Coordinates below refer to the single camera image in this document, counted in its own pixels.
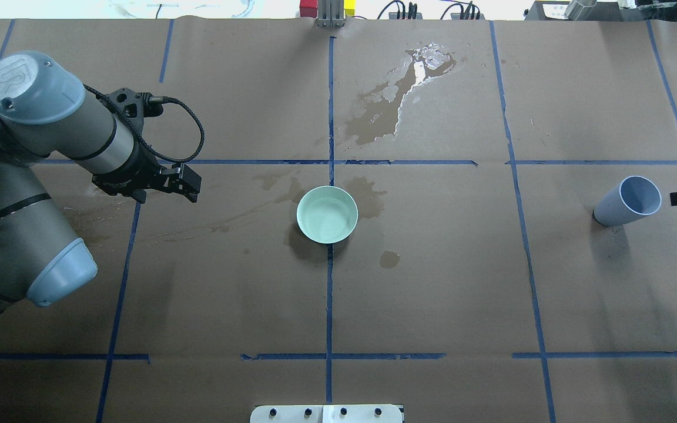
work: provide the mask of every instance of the white floor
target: white floor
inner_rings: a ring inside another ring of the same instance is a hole
[[[387,0],[357,0],[356,14],[374,19]],[[424,19],[440,19],[451,5],[446,0],[417,0],[418,12]],[[524,9],[532,0],[476,0],[482,13],[493,21],[521,21]],[[395,11],[396,6],[388,10]],[[299,14],[299,0],[0,0],[0,18],[32,19],[153,19],[158,12],[162,19],[185,15],[209,18],[291,18]]]

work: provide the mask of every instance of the plastic cup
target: plastic cup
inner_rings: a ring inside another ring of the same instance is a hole
[[[613,227],[655,214],[662,203],[660,190],[651,180],[629,176],[602,198],[593,216],[597,223]]]
[[[296,223],[301,232],[320,244],[346,239],[357,225],[357,219],[357,203],[339,187],[313,188],[296,207]]]

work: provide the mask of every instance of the light blue joint cap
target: light blue joint cap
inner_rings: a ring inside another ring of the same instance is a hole
[[[20,51],[0,61],[0,116],[42,125],[75,113],[85,99],[78,77],[38,51]]]
[[[50,306],[91,281],[98,271],[83,238],[77,238],[41,271],[26,296],[36,306]]]

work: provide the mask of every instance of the white bracket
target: white bracket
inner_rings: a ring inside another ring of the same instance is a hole
[[[317,26],[336,28],[344,24],[344,0],[317,0]]]
[[[250,423],[404,423],[404,409],[393,404],[260,406]]]

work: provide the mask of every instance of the black wire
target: black wire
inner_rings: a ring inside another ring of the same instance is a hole
[[[455,8],[456,6],[461,8],[461,16],[464,14],[464,5],[462,3],[453,3],[452,5],[448,6],[448,8],[443,12],[443,14],[440,15],[440,20],[443,21],[443,18],[445,17],[445,14],[448,13],[451,8]]]
[[[193,118],[193,120],[195,120],[195,124],[197,124],[198,129],[200,129],[200,143],[198,144],[198,147],[195,150],[195,152],[192,153],[192,155],[190,155],[189,157],[184,158],[184,159],[175,159],[175,158],[172,158],[172,157],[169,157],[169,156],[166,156],[166,155],[162,155],[161,153],[157,152],[156,150],[153,150],[153,147],[148,145],[148,142],[145,142],[145,139],[143,139],[143,136],[140,135],[140,131],[138,131],[138,129],[135,128],[135,126],[132,124],[132,122],[129,120],[129,118],[126,117],[126,115],[124,115],[124,113],[121,113],[121,109],[113,101],[111,101],[111,99],[108,96],[106,96],[104,93],[101,93],[97,89],[91,88],[90,86],[87,86],[87,85],[84,85],[84,86],[85,86],[85,89],[87,89],[89,92],[94,94],[97,99],[102,99],[103,101],[110,104],[111,107],[115,108],[116,117],[119,118],[119,120],[121,120],[121,122],[124,123],[127,126],[129,131],[132,132],[132,134],[137,138],[137,140],[140,142],[140,144],[142,144],[143,147],[147,148],[148,152],[153,153],[154,156],[156,156],[156,157],[158,157],[162,160],[172,162],[172,163],[186,163],[186,162],[196,158],[196,156],[199,155],[199,153],[201,152],[202,146],[205,144],[205,130],[202,128],[202,123],[200,123],[200,120],[195,115],[195,113],[186,104],[181,102],[181,100],[175,99],[174,97],[160,97],[162,99],[162,101],[160,101],[161,104],[174,103],[175,105],[180,105],[180,107],[183,108],[185,110],[185,112],[190,113],[190,117]]]
[[[389,8],[390,5],[392,5],[393,3],[396,3],[396,7],[397,7],[396,17],[397,17],[397,19],[402,19],[402,16],[406,15],[406,5],[404,4],[404,2],[402,2],[401,0],[392,0],[392,2],[388,3],[386,5],[386,7],[383,8],[381,13],[378,14],[378,19],[380,19],[383,16],[383,12],[386,11],[386,9]]]

